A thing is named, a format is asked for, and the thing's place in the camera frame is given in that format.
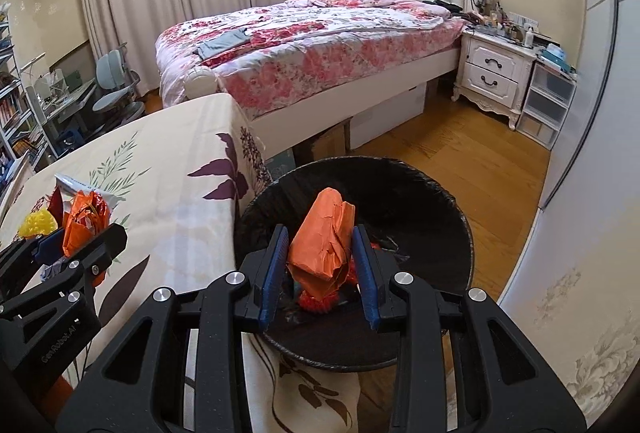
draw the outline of yellow plastic object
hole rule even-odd
[[[58,222],[47,209],[28,214],[18,229],[18,236],[31,238],[36,235],[50,235],[58,229]]]

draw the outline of floral tablecloth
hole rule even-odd
[[[209,95],[110,132],[30,178],[0,227],[2,248],[46,203],[56,173],[119,196],[111,222],[129,237],[95,293],[103,329],[67,370],[72,385],[157,287],[193,291],[234,269],[236,214],[270,182],[241,109],[226,93]],[[297,365],[255,336],[243,337],[243,350],[255,432],[357,431],[356,374]],[[190,350],[191,377],[194,359]],[[192,427],[189,385],[185,408]]]

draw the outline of black trash bin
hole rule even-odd
[[[236,263],[267,247],[283,223],[292,238],[324,188],[356,207],[372,242],[393,251],[402,270],[434,288],[462,294],[473,274],[471,229],[455,199],[435,180],[404,162],[341,157],[312,162],[284,175],[247,207],[236,225]],[[373,332],[356,297],[327,315],[292,309],[291,283],[283,285],[265,339],[295,360],[332,371],[368,371],[392,365],[395,334]]]

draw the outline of orange crumpled wrapper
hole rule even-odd
[[[65,256],[73,256],[94,236],[106,229],[110,216],[109,206],[100,194],[93,191],[84,194],[83,191],[79,191],[65,221],[65,238],[62,241],[62,252]]]
[[[355,212],[338,191],[326,188],[291,242],[289,272],[315,299],[324,299],[347,278]]]

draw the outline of bottle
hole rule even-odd
[[[529,27],[527,33],[524,36],[524,45],[526,48],[533,48],[533,30]]]

